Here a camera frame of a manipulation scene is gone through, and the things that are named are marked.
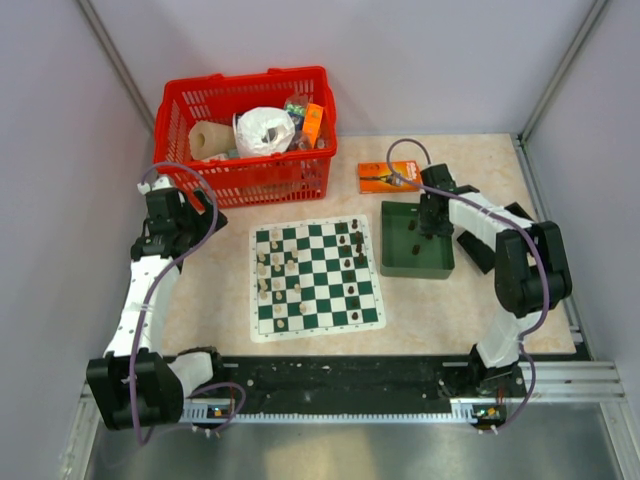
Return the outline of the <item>orange carton in basket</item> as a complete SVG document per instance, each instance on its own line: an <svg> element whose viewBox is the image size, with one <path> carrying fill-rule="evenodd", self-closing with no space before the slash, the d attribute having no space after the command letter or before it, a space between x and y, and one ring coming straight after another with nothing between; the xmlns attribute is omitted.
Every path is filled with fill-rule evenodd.
<svg viewBox="0 0 640 480"><path fill-rule="evenodd" d="M324 117L324 108L320 105L309 103L306 108L302 132L309 140L312 148L316 146Z"/></svg>

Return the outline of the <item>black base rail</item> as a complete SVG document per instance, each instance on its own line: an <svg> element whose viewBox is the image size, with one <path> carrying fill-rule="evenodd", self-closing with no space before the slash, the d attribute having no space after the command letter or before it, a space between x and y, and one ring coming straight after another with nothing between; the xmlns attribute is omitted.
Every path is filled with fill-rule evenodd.
<svg viewBox="0 0 640 480"><path fill-rule="evenodd" d="M519 367L476 373L460 355L226 355L204 384L221 382L244 387L245 414L443 413L454 398L525 393Z"/></svg>

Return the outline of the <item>orange razor box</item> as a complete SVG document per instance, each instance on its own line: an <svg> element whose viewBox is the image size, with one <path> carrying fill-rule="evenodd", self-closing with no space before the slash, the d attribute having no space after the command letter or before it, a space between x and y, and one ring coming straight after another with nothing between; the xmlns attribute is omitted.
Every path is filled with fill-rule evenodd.
<svg viewBox="0 0 640 480"><path fill-rule="evenodd" d="M420 171L415 161L394 161L392 167L403 178L417 183ZM361 194L416 192L418 187L398 179L385 162L359 163L357 166L359 192Z"/></svg>

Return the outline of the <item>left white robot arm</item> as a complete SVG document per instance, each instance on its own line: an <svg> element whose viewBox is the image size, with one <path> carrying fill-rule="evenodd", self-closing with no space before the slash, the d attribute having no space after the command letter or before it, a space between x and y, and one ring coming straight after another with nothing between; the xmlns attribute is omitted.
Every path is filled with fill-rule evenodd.
<svg viewBox="0 0 640 480"><path fill-rule="evenodd" d="M138 185L147 216L130 249L130 282L114 336L102 357L89 361L86 380L105 426L125 430L173 424L199 390L216 396L227 374L213 347L165 358L160 347L173 289L189 252L228 220L206 191L195 190L202 211L167 175Z"/></svg>

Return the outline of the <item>red plastic shopping basket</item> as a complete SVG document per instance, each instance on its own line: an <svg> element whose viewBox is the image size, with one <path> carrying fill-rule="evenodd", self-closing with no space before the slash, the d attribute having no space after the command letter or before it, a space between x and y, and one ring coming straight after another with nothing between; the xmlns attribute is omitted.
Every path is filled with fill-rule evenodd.
<svg viewBox="0 0 640 480"><path fill-rule="evenodd" d="M188 133L199 121L230 125L235 114L255 107L282 107L294 94L306 94L323 108L321 148L267 157L199 162L192 158ZM326 196L336 155L336 104L322 66L271 68L265 73L172 80L164 87L154 129L158 172L170 176L186 193L198 180L181 166L197 171L214 190L220 208L316 200Z"/></svg>

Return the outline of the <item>green piece tray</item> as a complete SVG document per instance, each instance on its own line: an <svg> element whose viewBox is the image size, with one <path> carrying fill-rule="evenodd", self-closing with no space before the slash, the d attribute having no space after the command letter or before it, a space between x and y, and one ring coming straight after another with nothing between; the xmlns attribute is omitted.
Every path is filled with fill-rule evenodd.
<svg viewBox="0 0 640 480"><path fill-rule="evenodd" d="M416 222L408 230L411 220ZM418 205L404 202L381 203L380 272L386 277L446 280L455 268L451 237L427 238L419 230ZM418 255L411 249L420 245Z"/></svg>

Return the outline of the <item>green white chess mat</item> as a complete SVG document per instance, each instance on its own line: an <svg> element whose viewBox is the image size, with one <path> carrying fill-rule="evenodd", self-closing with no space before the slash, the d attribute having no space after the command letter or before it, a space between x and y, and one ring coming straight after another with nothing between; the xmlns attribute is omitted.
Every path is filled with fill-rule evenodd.
<svg viewBox="0 0 640 480"><path fill-rule="evenodd" d="M359 220L356 230L352 219ZM348 231L338 234L345 223ZM359 265L354 233L363 234ZM339 245L345 236L347 244ZM364 215L260 225L249 233L250 337L255 343L386 327L372 234ZM345 258L351 266L343 268ZM358 311L358 321L351 313Z"/></svg>

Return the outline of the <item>green snack packet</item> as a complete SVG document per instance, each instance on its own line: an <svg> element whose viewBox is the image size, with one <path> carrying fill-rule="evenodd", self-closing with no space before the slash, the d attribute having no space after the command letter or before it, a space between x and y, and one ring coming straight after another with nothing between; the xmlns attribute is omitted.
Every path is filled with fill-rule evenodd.
<svg viewBox="0 0 640 480"><path fill-rule="evenodd" d="M297 129L301 129L304 124L308 104L309 99L305 94L293 94L285 101L284 110Z"/></svg>

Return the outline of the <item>beige paper roll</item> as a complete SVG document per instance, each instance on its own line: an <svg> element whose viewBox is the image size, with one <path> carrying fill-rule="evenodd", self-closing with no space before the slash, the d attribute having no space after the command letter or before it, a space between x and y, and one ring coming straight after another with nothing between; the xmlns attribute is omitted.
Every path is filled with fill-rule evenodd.
<svg viewBox="0 0 640 480"><path fill-rule="evenodd" d="M210 121L195 123L188 139L191 156L196 161L227 153L236 147L233 128Z"/></svg>

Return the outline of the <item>black tray lid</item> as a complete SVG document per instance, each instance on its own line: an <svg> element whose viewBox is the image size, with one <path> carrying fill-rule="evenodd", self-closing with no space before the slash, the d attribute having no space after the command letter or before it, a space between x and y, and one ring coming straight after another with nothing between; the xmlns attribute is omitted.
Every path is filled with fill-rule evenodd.
<svg viewBox="0 0 640 480"><path fill-rule="evenodd" d="M522 208L518 202L512 202L505 206L505 210L516 217L532 221L532 217ZM484 274L488 274L495 266L494 251L476 238L470 232L464 230L458 237L457 243L466 253L468 258Z"/></svg>

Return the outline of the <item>white toilet paper roll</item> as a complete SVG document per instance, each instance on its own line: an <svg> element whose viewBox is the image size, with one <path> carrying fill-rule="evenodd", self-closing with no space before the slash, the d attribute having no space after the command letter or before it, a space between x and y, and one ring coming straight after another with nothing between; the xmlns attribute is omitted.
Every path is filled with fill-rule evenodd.
<svg viewBox="0 0 640 480"><path fill-rule="evenodd" d="M235 114L232 126L240 158L284 153L296 133L290 115L275 107L257 107Z"/></svg>

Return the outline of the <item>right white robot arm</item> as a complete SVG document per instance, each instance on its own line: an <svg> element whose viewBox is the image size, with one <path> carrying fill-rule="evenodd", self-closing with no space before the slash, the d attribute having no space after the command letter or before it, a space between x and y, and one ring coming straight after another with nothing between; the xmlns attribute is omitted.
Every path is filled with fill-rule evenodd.
<svg viewBox="0 0 640 480"><path fill-rule="evenodd" d="M421 180L422 233L449 235L459 227L493 253L499 308L472 349L480 362L466 372L469 388L487 396L502 385L501 368L519 359L524 338L572 292L562 234L552 221L536 223L491 203L471 186L457 186L444 164L424 169Z"/></svg>

